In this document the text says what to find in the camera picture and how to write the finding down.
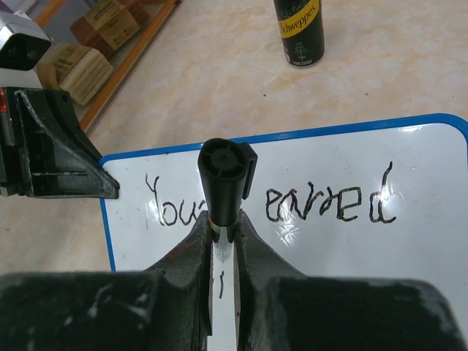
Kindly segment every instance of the whiteboard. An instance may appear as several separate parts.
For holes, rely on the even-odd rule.
[[[432,283],[468,336],[467,138],[466,121],[434,114],[237,139],[258,154],[242,207],[259,236],[309,276]],[[102,159],[121,185],[119,199],[101,200],[114,271],[154,264],[206,209],[201,145]],[[232,262],[214,262],[231,289]],[[216,321],[234,312],[230,291],[226,301],[214,295],[218,335],[227,331]]]

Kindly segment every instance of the black soda can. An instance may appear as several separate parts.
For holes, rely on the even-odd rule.
[[[297,67],[319,61],[325,52],[321,0],[274,0],[286,60]]]

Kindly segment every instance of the wooden frame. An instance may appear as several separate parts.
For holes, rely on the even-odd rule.
[[[67,2],[67,0],[50,0],[43,11],[34,19],[41,27],[57,13],[57,11]],[[116,68],[109,80],[103,86],[96,98],[90,102],[88,110],[80,120],[80,125],[83,130],[87,130],[94,119],[98,116],[101,110],[109,102],[109,99],[114,95],[117,88],[121,85],[123,79],[127,76],[128,71],[133,67],[133,64],[138,60],[141,53],[145,50],[148,43],[161,28],[162,24],[171,13],[175,5],[179,4],[180,0],[165,0],[163,8],[159,11],[155,18],[145,28],[140,35],[133,48],[128,53],[127,57],[122,61],[120,66]]]

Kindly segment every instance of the yellow label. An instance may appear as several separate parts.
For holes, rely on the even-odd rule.
[[[117,50],[139,29],[140,25],[132,14],[127,9],[123,9],[97,32],[113,50]]]
[[[73,67],[90,51],[91,48],[78,44],[65,45],[52,60],[56,69],[57,81],[61,83]]]
[[[301,33],[319,13],[319,0],[310,0],[303,9],[293,16],[279,21],[282,38],[289,38]]]
[[[118,0],[102,0],[84,18],[97,31],[124,8]]]

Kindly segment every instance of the black marker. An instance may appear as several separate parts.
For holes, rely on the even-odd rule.
[[[248,143],[216,138],[200,150],[198,169],[215,243],[224,230],[227,240],[233,242],[241,202],[249,196],[256,164],[257,154]]]

